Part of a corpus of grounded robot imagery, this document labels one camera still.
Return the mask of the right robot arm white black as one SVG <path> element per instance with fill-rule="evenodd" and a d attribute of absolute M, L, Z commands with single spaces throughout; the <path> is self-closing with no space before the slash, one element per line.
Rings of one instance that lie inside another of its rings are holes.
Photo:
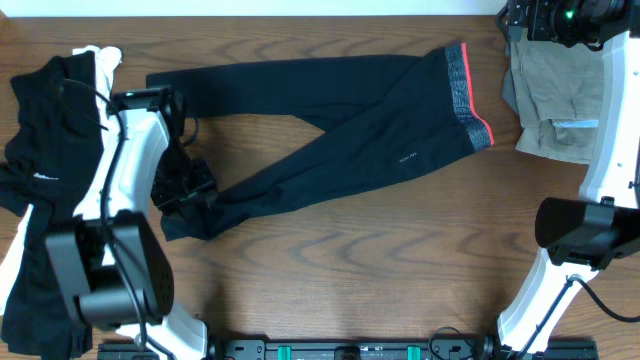
<path fill-rule="evenodd" d="M 595 359 L 590 341 L 553 341 L 554 327 L 586 292 L 609 317 L 638 323 L 607 307 L 588 283 L 615 259 L 639 251 L 639 4 L 636 1 L 508 0 L 496 24 L 509 41 L 582 44 L 600 52 L 604 90 L 594 155 L 578 200 L 545 199 L 537 212 L 538 252 L 497 333 L 476 359 Z"/>

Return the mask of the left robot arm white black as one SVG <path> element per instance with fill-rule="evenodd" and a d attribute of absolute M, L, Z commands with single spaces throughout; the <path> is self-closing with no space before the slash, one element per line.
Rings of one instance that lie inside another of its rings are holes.
<path fill-rule="evenodd" d="M 117 124 L 71 219 L 45 246 L 70 319 L 113 330 L 101 359 L 217 359 L 206 324 L 174 300 L 173 271 L 148 222 L 151 206 L 180 215 L 217 194 L 202 159 L 181 141 L 186 102 L 171 88 L 117 93 L 106 115 Z"/>

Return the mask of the black leggings grey red waistband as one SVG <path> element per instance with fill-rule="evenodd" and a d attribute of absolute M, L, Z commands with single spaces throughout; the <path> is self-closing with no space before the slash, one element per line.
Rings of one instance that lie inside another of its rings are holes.
<path fill-rule="evenodd" d="M 291 115 L 320 130 L 281 161 L 161 219 L 167 240 L 211 240 L 247 219 L 376 190 L 490 147 L 465 44 L 424 56 L 371 55 L 221 65 L 151 74 L 194 118 Z"/>

